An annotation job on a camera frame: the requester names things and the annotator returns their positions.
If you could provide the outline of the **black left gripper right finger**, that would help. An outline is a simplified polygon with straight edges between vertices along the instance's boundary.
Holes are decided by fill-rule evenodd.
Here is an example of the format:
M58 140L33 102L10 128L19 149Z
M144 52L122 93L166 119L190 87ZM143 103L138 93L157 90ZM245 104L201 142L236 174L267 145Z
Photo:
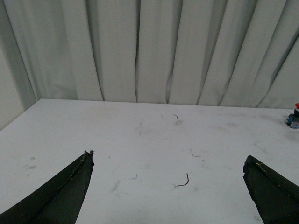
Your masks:
M299 222L299 187L249 155L243 166L243 179L265 224Z

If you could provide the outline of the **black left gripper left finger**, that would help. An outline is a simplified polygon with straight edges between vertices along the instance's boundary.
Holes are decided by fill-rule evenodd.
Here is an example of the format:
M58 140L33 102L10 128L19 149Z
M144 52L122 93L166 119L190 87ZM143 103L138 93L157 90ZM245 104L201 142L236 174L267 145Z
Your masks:
M0 216L2 224L74 224L88 191L93 151L70 165Z

